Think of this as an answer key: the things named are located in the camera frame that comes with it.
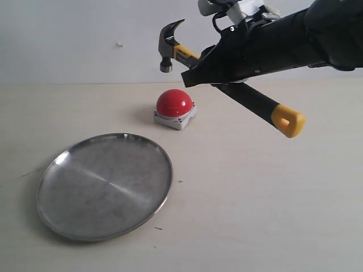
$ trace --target red dome button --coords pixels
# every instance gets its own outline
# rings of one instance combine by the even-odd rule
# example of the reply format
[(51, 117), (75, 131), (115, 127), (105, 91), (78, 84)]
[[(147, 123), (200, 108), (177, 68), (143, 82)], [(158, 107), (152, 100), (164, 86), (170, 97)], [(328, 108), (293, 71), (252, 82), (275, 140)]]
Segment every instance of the red dome button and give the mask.
[(193, 108), (191, 97), (184, 91), (171, 89), (160, 95), (157, 101), (157, 112), (166, 117), (179, 117)]

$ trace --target plate rim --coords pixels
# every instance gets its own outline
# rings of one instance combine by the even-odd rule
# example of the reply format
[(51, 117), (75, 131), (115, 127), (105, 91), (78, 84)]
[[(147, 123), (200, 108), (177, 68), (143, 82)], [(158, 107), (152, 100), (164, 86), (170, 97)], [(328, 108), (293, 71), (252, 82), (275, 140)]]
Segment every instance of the plate rim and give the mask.
[[(67, 153), (67, 152), (71, 152), (71, 150), (79, 147), (80, 145), (83, 145), (87, 142), (91, 142), (92, 140), (94, 139), (98, 139), (98, 138), (103, 138), (103, 137), (116, 137), (117, 136), (125, 136), (127, 135), (128, 137), (129, 136), (133, 136), (133, 137), (137, 137), (137, 138), (142, 138), (144, 140), (147, 140), (149, 141), (150, 143), (154, 144), (155, 146), (157, 146), (163, 153), (163, 155), (165, 156), (165, 158), (167, 159), (168, 161), (168, 164), (169, 164), (169, 168), (170, 168), (170, 182), (169, 182), (169, 185), (168, 185), (168, 188), (166, 190), (166, 193), (163, 197), (163, 201), (161, 202), (161, 204), (143, 221), (141, 221), (139, 224), (136, 224), (134, 227), (128, 229), (127, 231), (122, 231), (122, 232), (119, 232), (119, 233), (116, 233), (112, 236), (108, 236), (108, 237), (99, 237), (99, 238), (94, 238), (94, 239), (84, 239), (84, 238), (80, 238), (80, 237), (74, 237), (72, 235), (69, 235), (69, 233), (64, 233), (64, 232), (61, 232), (59, 231), (57, 228), (54, 228), (52, 224), (50, 224), (50, 222), (45, 218), (43, 212), (41, 211), (41, 208), (40, 208), (40, 204), (39, 204), (39, 198), (40, 198), (40, 187), (42, 186), (42, 184), (44, 183), (44, 177), (45, 175), (49, 172), (49, 170), (51, 169), (51, 167), (54, 165), (54, 163), (56, 162), (56, 160), (62, 156), (64, 153)], [(172, 162), (171, 162), (171, 159), (168, 155), (168, 153), (166, 152), (166, 150), (161, 147), (157, 142), (151, 140), (150, 138), (147, 138), (145, 136), (142, 136), (142, 135), (139, 135), (139, 134), (135, 134), (135, 133), (107, 133), (107, 134), (100, 134), (100, 135), (97, 135), (97, 136), (93, 136), (93, 137), (90, 137), (90, 138), (87, 138), (85, 140), (82, 140), (82, 141), (79, 141), (78, 143), (70, 146), (69, 148), (67, 148), (66, 150), (64, 150), (63, 152), (59, 153), (53, 160), (52, 162), (47, 166), (46, 170), (44, 171), (44, 173), (42, 174), (38, 184), (37, 184), (37, 188), (36, 188), (36, 209), (37, 209), (37, 213), (38, 213), (38, 216), (40, 217), (41, 221), (51, 230), (53, 231), (54, 233), (64, 237), (64, 238), (67, 238), (67, 239), (70, 239), (70, 240), (74, 240), (74, 241), (80, 241), (80, 242), (101, 242), (101, 241), (106, 241), (106, 240), (110, 240), (110, 239), (113, 239), (113, 238), (116, 238), (116, 237), (120, 237), (120, 236), (123, 236), (123, 235), (126, 235), (127, 233), (130, 233), (134, 230), (136, 230), (137, 228), (140, 228), (142, 225), (144, 225), (146, 222), (148, 222), (152, 217), (154, 217), (155, 214), (157, 214), (160, 209), (164, 206), (164, 204), (166, 203), (166, 201), (168, 200), (168, 196), (170, 194), (170, 191), (171, 191), (171, 187), (174, 183), (174, 169), (173, 169), (173, 166), (172, 166)]]

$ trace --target hammer head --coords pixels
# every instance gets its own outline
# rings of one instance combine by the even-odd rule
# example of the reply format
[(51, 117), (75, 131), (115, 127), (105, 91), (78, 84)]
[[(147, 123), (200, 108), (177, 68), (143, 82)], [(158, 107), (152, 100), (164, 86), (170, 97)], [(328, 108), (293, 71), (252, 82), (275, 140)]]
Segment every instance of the hammer head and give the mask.
[(176, 28), (185, 20), (179, 20), (177, 22), (168, 24), (160, 31), (159, 37), (159, 53), (162, 56), (162, 62), (160, 63), (160, 71), (169, 73), (172, 70), (171, 59), (174, 58), (174, 47), (179, 43), (174, 38), (174, 32)]

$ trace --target stainless steel plate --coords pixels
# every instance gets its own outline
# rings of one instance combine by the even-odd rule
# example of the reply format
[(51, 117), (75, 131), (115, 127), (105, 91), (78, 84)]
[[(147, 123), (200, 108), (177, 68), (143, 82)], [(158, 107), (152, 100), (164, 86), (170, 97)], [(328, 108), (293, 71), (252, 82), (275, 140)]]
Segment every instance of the stainless steel plate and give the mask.
[(39, 182), (37, 208), (54, 232), (103, 241), (148, 221), (171, 183), (170, 159), (156, 143), (134, 134), (101, 135), (54, 160)]

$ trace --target table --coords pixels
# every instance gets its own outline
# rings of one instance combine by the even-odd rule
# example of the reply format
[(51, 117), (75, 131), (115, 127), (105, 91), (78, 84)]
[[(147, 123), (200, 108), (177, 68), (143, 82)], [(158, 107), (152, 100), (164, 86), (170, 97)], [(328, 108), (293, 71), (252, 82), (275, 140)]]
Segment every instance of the table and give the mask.
[[(0, 271), (362, 271), (363, 79), (250, 85), (304, 113), (302, 134), (209, 86), (187, 89), (198, 113), (183, 131), (153, 123), (180, 83), (1, 87)], [(114, 132), (168, 152), (168, 201), (125, 236), (65, 241), (39, 221), (36, 185), (61, 151)]]

